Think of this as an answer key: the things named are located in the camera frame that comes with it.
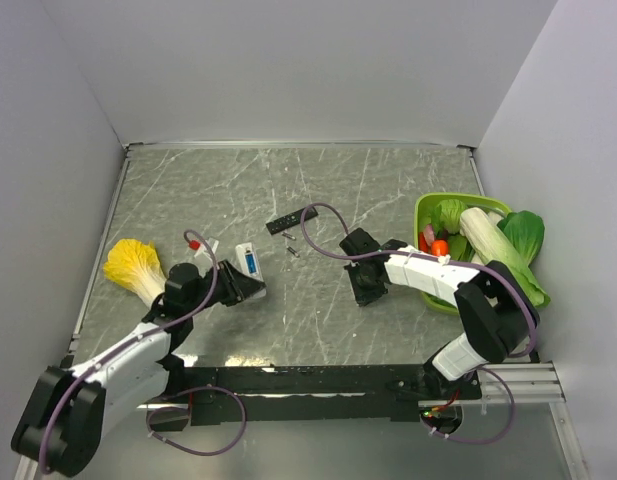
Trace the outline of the blue battery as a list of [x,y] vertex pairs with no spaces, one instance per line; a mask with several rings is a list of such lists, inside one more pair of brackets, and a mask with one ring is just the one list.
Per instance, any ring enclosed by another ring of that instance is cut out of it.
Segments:
[[251,275],[254,275],[258,272],[258,268],[257,268],[257,263],[255,260],[255,256],[252,252],[247,252],[244,256],[245,260],[246,260],[246,265],[247,265],[247,269],[248,272]]

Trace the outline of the white remote control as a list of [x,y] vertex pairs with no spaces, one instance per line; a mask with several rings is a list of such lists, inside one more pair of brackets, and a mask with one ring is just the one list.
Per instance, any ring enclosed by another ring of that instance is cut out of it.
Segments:
[[240,271],[255,280],[264,281],[256,249],[252,242],[241,243],[235,246],[235,253]]

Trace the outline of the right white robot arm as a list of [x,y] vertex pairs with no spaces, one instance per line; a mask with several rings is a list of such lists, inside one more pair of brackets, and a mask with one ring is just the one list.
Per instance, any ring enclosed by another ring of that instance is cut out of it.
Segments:
[[424,375],[426,390],[447,398],[460,378],[487,363],[501,363],[523,340],[539,318],[508,268],[493,261],[458,266],[425,254],[402,241],[381,245],[358,228],[339,243],[352,259],[345,266],[355,301],[366,306],[388,293],[390,285],[410,287],[453,305],[463,333],[435,353]]

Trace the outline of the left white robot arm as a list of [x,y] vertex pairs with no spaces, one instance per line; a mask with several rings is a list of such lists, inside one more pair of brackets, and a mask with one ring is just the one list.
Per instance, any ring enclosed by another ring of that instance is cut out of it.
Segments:
[[12,435],[14,452],[45,473],[80,473],[105,434],[140,404],[172,402],[186,387],[175,350],[193,330],[193,317],[217,303],[233,306],[264,291],[263,280],[222,261],[206,274],[194,264],[171,268],[148,313],[121,341],[96,357],[39,377]]

